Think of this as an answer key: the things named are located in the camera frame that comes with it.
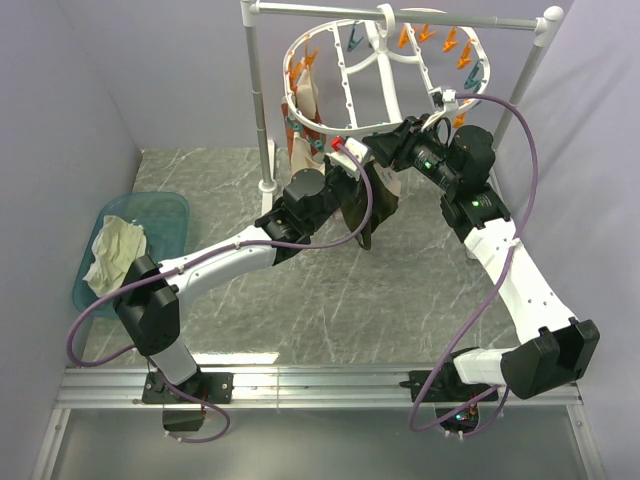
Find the olive green underwear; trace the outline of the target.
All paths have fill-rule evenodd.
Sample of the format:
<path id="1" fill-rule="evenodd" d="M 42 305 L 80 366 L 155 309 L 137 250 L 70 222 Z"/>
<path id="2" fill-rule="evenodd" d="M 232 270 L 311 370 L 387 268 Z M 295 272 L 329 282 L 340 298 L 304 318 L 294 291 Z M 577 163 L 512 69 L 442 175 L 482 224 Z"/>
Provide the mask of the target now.
<path id="1" fill-rule="evenodd" d="M 356 236 L 356 241 L 362 249 L 370 250 L 372 234 L 398 208 L 401 181 L 393 170 L 382 167 L 376 161 L 367 163 L 365 171 L 372 187 L 373 204 L 369 220 Z M 367 207 L 367 194 L 364 184 L 361 183 L 359 187 L 360 190 L 357 197 L 354 200 L 347 201 L 341 207 L 342 217 L 351 232 L 362 222 Z"/>

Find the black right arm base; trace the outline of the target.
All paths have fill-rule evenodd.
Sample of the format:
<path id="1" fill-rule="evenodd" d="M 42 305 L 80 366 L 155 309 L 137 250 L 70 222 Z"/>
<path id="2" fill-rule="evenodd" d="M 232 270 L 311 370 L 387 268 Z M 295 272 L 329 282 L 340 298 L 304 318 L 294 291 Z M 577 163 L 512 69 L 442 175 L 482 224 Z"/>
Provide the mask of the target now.
<path id="1" fill-rule="evenodd" d="M 410 398 L 415 401 L 418 394 L 430 375 L 430 370 L 412 370 L 408 373 L 408 379 L 399 383 L 401 388 L 410 390 Z M 445 365 L 435 377 L 434 382 L 427 391 L 423 403 L 464 403 L 475 396 L 489 391 L 491 386 L 484 383 L 463 383 L 454 366 Z M 465 410 L 456 413 L 444 420 L 439 426 L 446 433 L 455 433 L 458 436 L 474 432 L 480 422 L 480 412 L 477 404 L 472 404 Z"/>

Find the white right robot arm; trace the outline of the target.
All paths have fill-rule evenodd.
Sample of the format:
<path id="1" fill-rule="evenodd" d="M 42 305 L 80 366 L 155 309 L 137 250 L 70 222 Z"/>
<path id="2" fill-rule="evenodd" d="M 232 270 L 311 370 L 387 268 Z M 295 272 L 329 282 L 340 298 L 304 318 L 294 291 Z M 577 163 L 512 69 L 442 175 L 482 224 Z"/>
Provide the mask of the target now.
<path id="1" fill-rule="evenodd" d="M 520 399 L 581 379 L 600 340 L 591 320 L 580 321 L 552 291 L 524 245 L 508 209 L 488 183 L 493 137 L 466 125 L 441 141 L 410 117 L 395 130 L 363 140 L 373 158 L 395 172 L 415 168 L 443 194 L 446 223 L 479 261 L 515 325 L 518 346 L 452 354 L 442 391 L 460 400 L 476 384 L 508 387 Z"/>

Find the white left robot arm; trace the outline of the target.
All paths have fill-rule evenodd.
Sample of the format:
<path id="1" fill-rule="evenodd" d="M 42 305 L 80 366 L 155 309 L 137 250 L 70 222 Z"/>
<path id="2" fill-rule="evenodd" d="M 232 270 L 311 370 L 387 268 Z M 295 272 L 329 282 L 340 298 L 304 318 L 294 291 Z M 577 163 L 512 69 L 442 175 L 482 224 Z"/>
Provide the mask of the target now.
<path id="1" fill-rule="evenodd" d="M 268 213 L 227 240 L 161 263 L 149 256 L 132 263 L 113 306 L 135 348 L 162 372 L 176 400 L 192 401 L 202 388 L 199 367 L 181 338 L 181 316 L 190 304 L 239 276 L 316 249 L 312 236 L 359 193 L 373 202 L 366 173 L 352 178 L 340 167 L 327 175 L 304 170 Z"/>

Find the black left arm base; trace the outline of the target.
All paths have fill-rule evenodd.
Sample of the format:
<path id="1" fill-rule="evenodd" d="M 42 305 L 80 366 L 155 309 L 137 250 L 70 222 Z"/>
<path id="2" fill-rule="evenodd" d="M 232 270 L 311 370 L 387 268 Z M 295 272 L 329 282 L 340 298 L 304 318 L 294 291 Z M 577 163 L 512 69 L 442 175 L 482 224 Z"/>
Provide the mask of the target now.
<path id="1" fill-rule="evenodd" d="M 206 406 L 231 403 L 234 375 L 230 372 L 205 373 L 193 377 L 171 390 L 158 371 L 147 374 L 141 397 L 143 405 L 160 405 L 163 427 L 169 433 L 196 433 L 204 425 Z"/>

